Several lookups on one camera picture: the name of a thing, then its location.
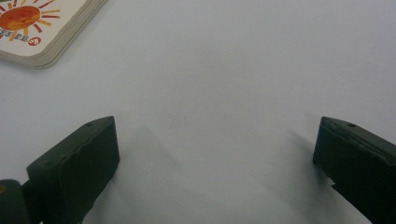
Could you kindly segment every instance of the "sun illustration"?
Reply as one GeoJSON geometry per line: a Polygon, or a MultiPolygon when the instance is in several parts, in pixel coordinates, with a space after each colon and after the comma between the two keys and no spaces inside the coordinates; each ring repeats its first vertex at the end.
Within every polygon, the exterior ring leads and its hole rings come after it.
{"type": "Polygon", "coordinates": [[[45,3],[39,3],[40,0],[34,0],[30,6],[26,5],[26,0],[21,0],[18,4],[18,0],[14,0],[13,3],[8,2],[7,9],[0,6],[0,28],[12,32],[9,35],[9,41],[15,39],[19,31],[24,36],[29,35],[28,28],[33,25],[39,33],[42,33],[39,24],[51,26],[51,23],[44,19],[60,19],[60,16],[53,16],[52,13],[60,12],[60,9],[43,11],[42,9],[56,0],[46,0],[45,3]]]}

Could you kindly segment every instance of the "orange sun graphic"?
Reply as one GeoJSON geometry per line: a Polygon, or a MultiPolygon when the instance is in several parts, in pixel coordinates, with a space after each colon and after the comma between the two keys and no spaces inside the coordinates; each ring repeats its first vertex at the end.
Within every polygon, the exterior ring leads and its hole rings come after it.
{"type": "Polygon", "coordinates": [[[26,6],[26,0],[21,0],[18,5],[18,0],[14,0],[13,3],[8,3],[7,10],[0,6],[0,28],[11,31],[12,35],[9,37],[9,41],[12,41],[14,37],[18,34],[18,31],[23,31],[23,35],[28,36],[30,26],[34,26],[39,33],[42,33],[40,26],[43,24],[46,26],[51,26],[51,23],[44,21],[42,19],[60,19],[60,16],[49,15],[51,13],[60,12],[60,9],[42,11],[42,8],[53,3],[56,0],[49,0],[45,4],[38,5],[38,7],[33,6],[37,4],[39,0],[34,0],[31,6],[26,6]]]}

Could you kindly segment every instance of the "playing card box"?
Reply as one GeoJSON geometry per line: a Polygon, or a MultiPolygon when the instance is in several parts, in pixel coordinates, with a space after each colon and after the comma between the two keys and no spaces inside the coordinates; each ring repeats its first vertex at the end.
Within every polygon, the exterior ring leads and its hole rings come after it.
{"type": "Polygon", "coordinates": [[[106,0],[0,2],[0,59],[54,65],[106,0]]]}

